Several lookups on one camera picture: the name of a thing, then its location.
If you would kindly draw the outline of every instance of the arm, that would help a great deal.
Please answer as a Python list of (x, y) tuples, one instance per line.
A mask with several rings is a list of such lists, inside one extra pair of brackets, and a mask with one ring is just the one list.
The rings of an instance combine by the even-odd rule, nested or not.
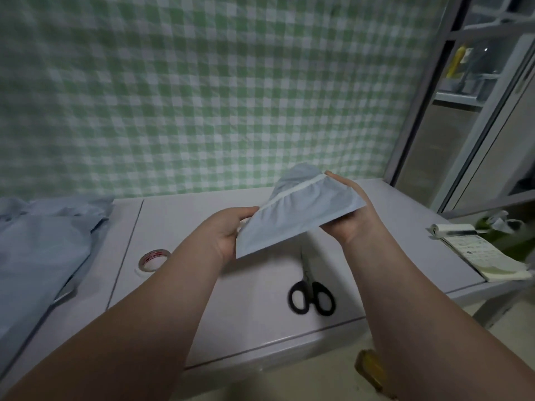
[(11, 399), (167, 400), (213, 286), (235, 254), (240, 220), (258, 207), (204, 221), (151, 278), (23, 377)]
[(401, 400), (527, 400), (535, 373), (410, 261), (366, 207), (324, 225), (341, 244), (373, 341)]

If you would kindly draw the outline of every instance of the green checkered curtain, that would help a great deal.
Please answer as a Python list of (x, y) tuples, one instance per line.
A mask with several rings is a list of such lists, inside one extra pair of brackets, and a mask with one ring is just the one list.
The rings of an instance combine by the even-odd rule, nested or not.
[(0, 195), (381, 177), (447, 0), (0, 0)]

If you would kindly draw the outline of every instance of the person's left hand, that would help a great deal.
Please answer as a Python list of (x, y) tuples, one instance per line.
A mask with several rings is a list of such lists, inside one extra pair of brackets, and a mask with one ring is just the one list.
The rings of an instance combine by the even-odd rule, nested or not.
[(197, 235), (214, 248), (220, 256), (222, 266), (236, 257), (236, 236), (240, 221), (251, 217), (258, 207), (235, 207), (222, 209), (201, 223), (192, 235)]

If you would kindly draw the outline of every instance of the checkered wall covering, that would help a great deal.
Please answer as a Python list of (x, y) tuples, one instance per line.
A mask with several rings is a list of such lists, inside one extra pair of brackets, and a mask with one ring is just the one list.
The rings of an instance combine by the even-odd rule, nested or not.
[(447, 0), (0, 0), (0, 195), (380, 177)]

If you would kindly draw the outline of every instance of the beige floor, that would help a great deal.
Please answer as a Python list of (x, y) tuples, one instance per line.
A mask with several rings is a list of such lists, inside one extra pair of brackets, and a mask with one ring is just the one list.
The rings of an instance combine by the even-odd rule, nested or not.
[[(473, 314), (480, 304), (465, 308)], [(532, 289), (492, 328), (493, 335), (535, 370), (535, 289)], [(371, 336), (321, 356), (264, 372), (190, 401), (368, 401), (386, 400), (353, 368)]]

